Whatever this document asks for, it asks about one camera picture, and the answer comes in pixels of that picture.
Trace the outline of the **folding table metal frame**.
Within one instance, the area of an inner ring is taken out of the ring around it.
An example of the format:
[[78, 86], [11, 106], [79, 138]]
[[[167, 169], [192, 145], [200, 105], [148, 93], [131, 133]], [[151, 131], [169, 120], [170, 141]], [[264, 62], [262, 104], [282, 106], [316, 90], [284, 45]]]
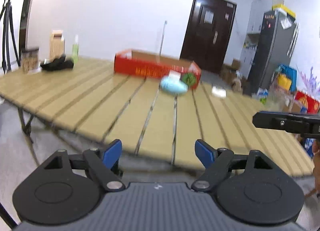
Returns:
[[[20, 124], [21, 124], [21, 130], [22, 130], [24, 137], [25, 137], [25, 140], [27, 142], [28, 149], [31, 153], [31, 156], [32, 156], [36, 166], [38, 167], [40, 165], [40, 163], [39, 163], [39, 160], [36, 156], [36, 152], [33, 147], [34, 142], [31, 138], [31, 123], [34, 119], [34, 116], [30, 113], [25, 112], [22, 108], [19, 108], [19, 107], [17, 108], [17, 111], [18, 111], [18, 117], [19, 117]], [[28, 120], [25, 120], [24, 114], [29, 115]]]

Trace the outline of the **green spray bottle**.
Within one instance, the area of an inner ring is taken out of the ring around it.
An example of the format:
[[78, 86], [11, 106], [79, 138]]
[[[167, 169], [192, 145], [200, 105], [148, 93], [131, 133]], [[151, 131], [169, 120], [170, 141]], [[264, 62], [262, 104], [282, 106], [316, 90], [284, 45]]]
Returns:
[[72, 45], [72, 60], [74, 64], [77, 63], [79, 59], [79, 36], [75, 35], [74, 43]]

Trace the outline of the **grey refrigerator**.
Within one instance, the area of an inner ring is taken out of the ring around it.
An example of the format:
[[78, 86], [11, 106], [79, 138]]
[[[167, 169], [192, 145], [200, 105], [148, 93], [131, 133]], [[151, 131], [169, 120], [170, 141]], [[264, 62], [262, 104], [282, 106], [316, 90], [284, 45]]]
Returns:
[[280, 10], [264, 13], [257, 50], [252, 62], [244, 94], [251, 96], [268, 89], [274, 71], [289, 65], [298, 35], [298, 23]]

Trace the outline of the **light blue plush pouch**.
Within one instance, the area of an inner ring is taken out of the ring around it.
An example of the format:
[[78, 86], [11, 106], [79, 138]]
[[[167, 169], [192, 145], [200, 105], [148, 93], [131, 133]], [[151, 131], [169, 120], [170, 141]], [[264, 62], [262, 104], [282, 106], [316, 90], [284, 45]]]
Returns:
[[178, 78], [164, 76], [160, 81], [161, 90], [170, 94], [185, 94], [188, 91], [188, 85]]

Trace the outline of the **red cardboard box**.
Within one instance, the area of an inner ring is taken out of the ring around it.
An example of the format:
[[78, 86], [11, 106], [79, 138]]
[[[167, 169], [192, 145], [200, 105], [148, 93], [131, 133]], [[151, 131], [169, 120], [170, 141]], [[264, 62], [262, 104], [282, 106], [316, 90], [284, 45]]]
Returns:
[[170, 71], [178, 72], [181, 80], [190, 89], [196, 89], [200, 82], [201, 69], [190, 60], [174, 59], [168, 56], [128, 49], [116, 53], [114, 71], [143, 78], [161, 79]]

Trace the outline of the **small white crumpled item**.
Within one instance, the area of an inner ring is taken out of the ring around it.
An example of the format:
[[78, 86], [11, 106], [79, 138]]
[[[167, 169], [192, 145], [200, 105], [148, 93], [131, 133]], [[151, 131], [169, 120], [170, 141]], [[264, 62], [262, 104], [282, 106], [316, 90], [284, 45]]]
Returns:
[[212, 87], [212, 95], [218, 98], [226, 98], [227, 92], [224, 88], [219, 88], [216, 86]]

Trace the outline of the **clear glass cup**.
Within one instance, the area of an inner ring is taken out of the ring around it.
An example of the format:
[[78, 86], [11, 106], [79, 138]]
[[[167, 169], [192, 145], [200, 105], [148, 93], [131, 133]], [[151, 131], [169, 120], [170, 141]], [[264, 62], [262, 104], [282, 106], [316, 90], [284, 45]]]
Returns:
[[287, 95], [282, 89], [270, 88], [266, 98], [265, 108], [268, 111], [281, 112], [286, 106]]

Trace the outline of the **black gloves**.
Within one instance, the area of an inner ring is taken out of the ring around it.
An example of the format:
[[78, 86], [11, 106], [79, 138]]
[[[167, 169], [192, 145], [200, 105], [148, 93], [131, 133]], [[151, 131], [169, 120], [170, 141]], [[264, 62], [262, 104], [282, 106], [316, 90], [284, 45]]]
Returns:
[[66, 55], [56, 57], [52, 62], [40, 64], [42, 70], [47, 72], [53, 72], [58, 70], [73, 69], [74, 62], [71, 58], [67, 58]]

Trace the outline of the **clear snack jar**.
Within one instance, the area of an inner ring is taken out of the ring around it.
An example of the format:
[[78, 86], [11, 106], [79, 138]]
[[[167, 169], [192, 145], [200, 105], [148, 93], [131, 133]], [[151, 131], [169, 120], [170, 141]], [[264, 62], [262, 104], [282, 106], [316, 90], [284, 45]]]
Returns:
[[24, 73], [29, 73], [39, 68], [39, 47], [24, 48], [21, 52], [21, 66]]

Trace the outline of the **white thin pole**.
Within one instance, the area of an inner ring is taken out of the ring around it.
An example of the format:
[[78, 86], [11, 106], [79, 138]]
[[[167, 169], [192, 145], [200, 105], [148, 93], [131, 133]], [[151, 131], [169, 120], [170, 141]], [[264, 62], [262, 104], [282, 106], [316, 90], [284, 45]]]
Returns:
[[161, 43], [160, 43], [160, 47], [159, 47], [158, 56], [161, 56], [161, 54], [162, 54], [163, 42], [164, 42], [164, 37], [165, 37], [165, 29], [167, 27], [167, 23], [168, 23], [168, 21], [165, 20], [164, 25], [163, 25], [163, 29], [162, 29]]

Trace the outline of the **brown cardboard carton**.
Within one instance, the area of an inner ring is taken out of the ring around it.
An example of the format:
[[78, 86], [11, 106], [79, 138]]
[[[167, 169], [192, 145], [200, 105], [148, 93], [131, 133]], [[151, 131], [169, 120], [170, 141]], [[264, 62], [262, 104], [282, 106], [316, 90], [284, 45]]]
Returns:
[[62, 30], [53, 30], [50, 36], [49, 59], [53, 60], [65, 53], [65, 38]]

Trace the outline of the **small white box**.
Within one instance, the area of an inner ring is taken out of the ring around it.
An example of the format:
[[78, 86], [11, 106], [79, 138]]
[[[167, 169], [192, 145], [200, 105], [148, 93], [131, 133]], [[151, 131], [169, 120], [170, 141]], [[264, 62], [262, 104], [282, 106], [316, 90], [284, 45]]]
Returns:
[[174, 70], [170, 70], [168, 77], [172, 78], [173, 80], [180, 80], [181, 74], [179, 72], [174, 71]]

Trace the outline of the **dark brown entrance door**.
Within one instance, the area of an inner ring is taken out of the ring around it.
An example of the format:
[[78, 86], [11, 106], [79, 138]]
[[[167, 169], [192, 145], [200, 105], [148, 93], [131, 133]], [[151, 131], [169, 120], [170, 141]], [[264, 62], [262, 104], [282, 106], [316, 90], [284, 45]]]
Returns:
[[180, 58], [194, 61], [202, 70], [219, 74], [236, 7], [226, 0], [193, 0]]

